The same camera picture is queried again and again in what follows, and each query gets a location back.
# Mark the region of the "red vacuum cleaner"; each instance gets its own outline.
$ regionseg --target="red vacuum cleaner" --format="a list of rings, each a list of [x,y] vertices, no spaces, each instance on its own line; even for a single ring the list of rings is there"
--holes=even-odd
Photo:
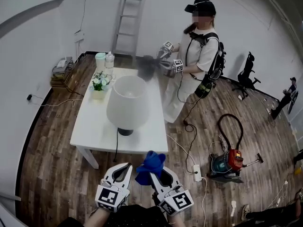
[[[241,135],[238,140],[236,149],[232,149],[231,144],[230,144],[228,138],[226,137],[226,135],[224,134],[224,132],[221,128],[221,125],[220,125],[221,120],[226,116],[234,118],[240,126]],[[243,138],[243,126],[242,126],[240,120],[235,115],[230,114],[230,113],[222,115],[218,121],[218,127],[219,127],[219,131],[221,132],[224,139],[226,140],[226,143],[228,145],[228,150],[221,156],[218,156],[216,154],[210,154],[211,164],[210,164],[210,173],[208,174],[208,177],[213,178],[213,180],[216,180],[216,181],[219,181],[222,183],[227,183],[227,182],[243,183],[243,180],[240,177],[240,170],[243,167],[250,166],[256,162],[263,163],[264,162],[263,158],[258,153],[257,160],[255,160],[247,165],[243,164],[242,153],[239,151],[239,145]]]

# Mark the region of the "black lamp base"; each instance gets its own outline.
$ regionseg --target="black lamp base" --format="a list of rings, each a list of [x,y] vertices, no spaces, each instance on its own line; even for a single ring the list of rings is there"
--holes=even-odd
[[[118,132],[121,134],[121,135],[124,135],[124,136],[128,136],[128,135],[131,135],[133,133],[134,130],[123,130],[123,129],[120,129],[118,128]]]

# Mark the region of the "vacuum hose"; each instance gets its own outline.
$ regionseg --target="vacuum hose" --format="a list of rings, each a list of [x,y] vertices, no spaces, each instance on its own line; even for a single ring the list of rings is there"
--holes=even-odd
[[[226,117],[226,116],[230,116],[230,117],[234,118],[234,119],[238,122],[238,124],[239,124],[239,126],[240,126],[241,135],[240,135],[240,138],[239,138],[239,140],[238,140],[237,147],[236,147],[236,149],[239,150],[239,145],[240,145],[240,142],[241,142],[241,140],[242,140],[242,138],[243,138],[243,126],[242,126],[240,120],[239,120],[235,115],[233,115],[233,114],[230,114],[230,113],[223,114],[223,115],[219,118],[219,121],[218,121],[219,131],[221,132],[221,134],[223,135],[224,139],[226,140],[226,143],[227,143],[227,145],[228,145],[228,150],[230,150],[232,147],[231,147],[231,144],[230,144],[228,138],[227,138],[226,135],[224,134],[224,132],[223,132],[223,130],[222,130],[222,128],[221,128],[221,124],[220,124],[220,123],[221,123],[221,120],[222,120],[224,117]]]

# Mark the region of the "lamp shade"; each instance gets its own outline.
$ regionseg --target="lamp shade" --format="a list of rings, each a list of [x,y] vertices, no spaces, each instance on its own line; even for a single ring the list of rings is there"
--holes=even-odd
[[[119,78],[110,93],[107,105],[107,117],[118,130],[131,131],[146,123],[149,110],[146,83],[137,76]]]

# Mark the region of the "wooden floor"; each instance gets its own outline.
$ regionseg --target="wooden floor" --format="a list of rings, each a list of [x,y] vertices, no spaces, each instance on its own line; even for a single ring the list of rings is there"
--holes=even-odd
[[[118,67],[129,66],[127,59],[116,58]],[[73,77],[72,88],[85,93],[90,78],[95,70],[94,56],[82,58]],[[243,124],[244,136],[240,150],[247,164],[256,159],[260,153],[264,163],[256,163],[244,168],[241,177],[245,183],[217,183],[210,179],[207,183],[205,198],[206,226],[230,227],[240,223],[241,208],[249,203],[251,210],[264,210],[278,193],[288,178],[287,197],[281,200],[280,206],[293,199],[295,192],[303,187],[302,177],[295,178],[292,173],[292,158],[297,154],[297,146],[285,115],[274,122],[268,118],[266,108],[270,108],[272,99],[257,92],[252,92],[244,101],[238,99],[238,93],[232,92],[232,84],[220,79],[216,88],[208,97],[200,100],[192,111],[188,122],[197,127],[198,135],[190,154],[197,164],[202,166],[202,175],[209,169],[209,145],[218,141],[219,130],[216,125],[219,117],[225,113],[236,115]],[[81,99],[81,96],[68,93],[66,90],[54,92],[49,104],[58,104],[66,99]],[[69,144],[72,129],[81,102],[72,108],[67,102],[59,107],[45,107],[31,137],[21,176],[20,197],[22,202],[17,206],[17,217],[30,227],[54,227],[68,216],[84,223],[95,208],[96,188],[106,170],[115,165],[114,154],[93,151],[98,161],[99,170],[93,169],[81,153]],[[184,130],[182,119],[192,105],[184,106],[180,117],[174,124],[167,125],[167,133],[186,149],[194,134]],[[232,119],[222,121],[223,130],[233,147],[240,134],[237,123]],[[168,138],[169,154],[165,166],[174,170],[185,189],[189,189],[195,205],[182,213],[186,226],[203,226],[204,215],[201,201],[205,192],[205,182],[195,183],[193,176],[185,171],[186,154]],[[222,153],[220,144],[215,143],[212,153]],[[131,162],[134,166],[129,190],[129,204],[140,204],[146,208],[153,205],[152,188],[140,186],[135,180],[135,169],[143,162],[144,155],[118,154],[118,162]],[[230,217],[231,201],[237,202],[233,218]]]

